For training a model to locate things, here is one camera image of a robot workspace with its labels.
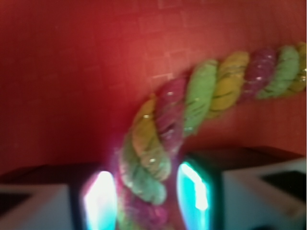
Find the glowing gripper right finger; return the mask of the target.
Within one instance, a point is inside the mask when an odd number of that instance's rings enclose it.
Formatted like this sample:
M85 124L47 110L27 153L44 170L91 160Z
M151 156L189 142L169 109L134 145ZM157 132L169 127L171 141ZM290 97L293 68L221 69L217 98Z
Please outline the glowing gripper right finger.
M306 161L188 158L178 167L177 198L188 230L304 230Z

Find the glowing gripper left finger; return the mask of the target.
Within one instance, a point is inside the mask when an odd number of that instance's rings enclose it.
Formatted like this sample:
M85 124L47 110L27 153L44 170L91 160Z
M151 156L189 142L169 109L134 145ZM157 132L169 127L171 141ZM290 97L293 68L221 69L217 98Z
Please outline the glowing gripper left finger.
M22 167L0 177L3 230L113 230L112 174L98 163Z

